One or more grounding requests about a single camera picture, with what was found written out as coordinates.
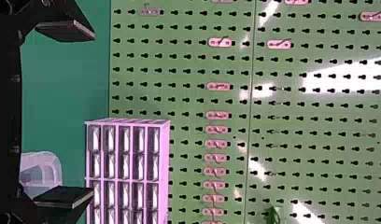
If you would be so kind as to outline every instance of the white plastic bin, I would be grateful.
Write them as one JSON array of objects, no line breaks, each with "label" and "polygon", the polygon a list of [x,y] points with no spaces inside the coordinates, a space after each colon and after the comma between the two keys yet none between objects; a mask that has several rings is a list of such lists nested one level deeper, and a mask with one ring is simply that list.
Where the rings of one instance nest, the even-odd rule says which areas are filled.
[{"label": "white plastic bin", "polygon": [[48,151],[22,153],[20,170],[19,181],[30,198],[63,184],[62,165]]}]

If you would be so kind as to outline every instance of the teal wall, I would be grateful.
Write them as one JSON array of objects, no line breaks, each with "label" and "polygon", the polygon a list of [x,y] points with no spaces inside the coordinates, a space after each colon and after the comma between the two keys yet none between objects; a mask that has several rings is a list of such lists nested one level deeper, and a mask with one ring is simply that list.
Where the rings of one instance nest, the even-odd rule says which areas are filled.
[{"label": "teal wall", "polygon": [[77,2],[95,41],[65,44],[32,32],[21,48],[23,152],[56,154],[67,186],[84,186],[84,121],[108,111],[110,2]]}]

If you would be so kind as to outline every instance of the black metal arm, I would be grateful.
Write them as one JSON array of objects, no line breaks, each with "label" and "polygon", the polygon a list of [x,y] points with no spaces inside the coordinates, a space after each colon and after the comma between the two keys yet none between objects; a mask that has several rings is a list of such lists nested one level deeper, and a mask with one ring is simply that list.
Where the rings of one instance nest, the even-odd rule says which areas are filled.
[{"label": "black metal arm", "polygon": [[21,45],[33,29],[60,42],[90,41],[95,35],[75,0],[0,0],[0,217],[11,214],[39,224],[46,216],[19,188]]}]

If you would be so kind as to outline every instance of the pegboard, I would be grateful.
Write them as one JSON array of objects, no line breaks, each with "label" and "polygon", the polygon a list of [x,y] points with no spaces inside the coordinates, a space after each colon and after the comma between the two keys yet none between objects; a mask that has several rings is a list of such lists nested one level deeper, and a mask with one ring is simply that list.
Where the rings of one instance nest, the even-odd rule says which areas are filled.
[{"label": "pegboard", "polygon": [[[213,206],[223,223],[274,223],[272,208],[287,224],[381,223],[381,22],[359,20],[380,10],[375,0],[112,2],[110,115],[172,121],[171,223],[212,220],[202,213]],[[204,189],[212,179],[225,189]],[[225,202],[204,203],[215,191]]]}]

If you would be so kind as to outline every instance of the pink label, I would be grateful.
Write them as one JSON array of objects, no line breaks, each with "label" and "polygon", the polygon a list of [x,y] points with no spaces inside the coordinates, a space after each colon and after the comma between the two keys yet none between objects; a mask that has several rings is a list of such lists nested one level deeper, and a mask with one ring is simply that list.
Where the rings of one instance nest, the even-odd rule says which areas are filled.
[{"label": "pink label", "polygon": [[205,127],[206,133],[228,133],[229,128],[225,126],[207,126]]},{"label": "pink label", "polygon": [[206,194],[203,195],[203,201],[206,203],[224,203],[225,197],[220,194]]},{"label": "pink label", "polygon": [[361,12],[360,19],[362,21],[381,21],[381,13],[379,13],[379,12]]},{"label": "pink label", "polygon": [[232,3],[233,0],[211,0],[213,3]]},{"label": "pink label", "polygon": [[205,175],[223,176],[226,175],[226,169],[205,167],[204,173]]},{"label": "pink label", "polygon": [[220,221],[203,221],[202,224],[223,224]]},{"label": "pink label", "polygon": [[222,217],[225,214],[225,211],[221,208],[204,208],[202,214],[203,216],[208,217]]},{"label": "pink label", "polygon": [[212,48],[228,48],[232,46],[232,40],[229,37],[210,38],[208,45]]},{"label": "pink label", "polygon": [[209,111],[205,116],[208,119],[229,119],[229,113],[224,111]]},{"label": "pink label", "polygon": [[209,91],[229,91],[231,89],[231,83],[228,82],[209,82],[207,84]]},{"label": "pink label", "polygon": [[222,147],[227,147],[228,146],[228,142],[225,141],[225,140],[218,140],[218,139],[207,139],[205,140],[205,146],[206,147],[219,147],[219,148],[222,148]]},{"label": "pink label", "polygon": [[290,40],[269,40],[267,42],[267,47],[269,49],[290,49]]},{"label": "pink label", "polygon": [[225,182],[206,180],[203,183],[203,188],[205,188],[205,189],[225,189]]},{"label": "pink label", "polygon": [[205,154],[205,161],[224,162],[226,161],[226,155],[218,153]]},{"label": "pink label", "polygon": [[284,0],[288,5],[306,5],[309,3],[309,0]]}]

